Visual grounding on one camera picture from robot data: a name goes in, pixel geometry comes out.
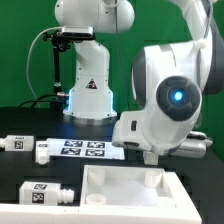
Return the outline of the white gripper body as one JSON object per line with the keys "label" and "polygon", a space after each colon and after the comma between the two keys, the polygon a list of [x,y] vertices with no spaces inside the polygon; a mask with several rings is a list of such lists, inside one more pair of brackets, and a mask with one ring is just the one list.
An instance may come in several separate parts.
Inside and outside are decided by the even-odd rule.
{"label": "white gripper body", "polygon": [[203,132],[191,131],[180,147],[174,152],[175,156],[202,158],[214,140]]}

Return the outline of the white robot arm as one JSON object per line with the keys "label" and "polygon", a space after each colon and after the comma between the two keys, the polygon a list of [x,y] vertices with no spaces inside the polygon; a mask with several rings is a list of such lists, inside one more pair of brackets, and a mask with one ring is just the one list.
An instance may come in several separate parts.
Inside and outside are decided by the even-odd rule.
{"label": "white robot arm", "polygon": [[152,157],[201,158],[212,143],[194,129],[202,96],[224,86],[224,40],[213,19],[216,0],[169,1],[181,9],[192,38],[142,48],[131,67],[132,91],[140,108],[116,113],[108,87],[110,55],[95,36],[129,30],[135,18],[132,5],[129,0],[57,0],[59,31],[77,53],[76,83],[64,114],[81,123],[115,119],[115,147]]}

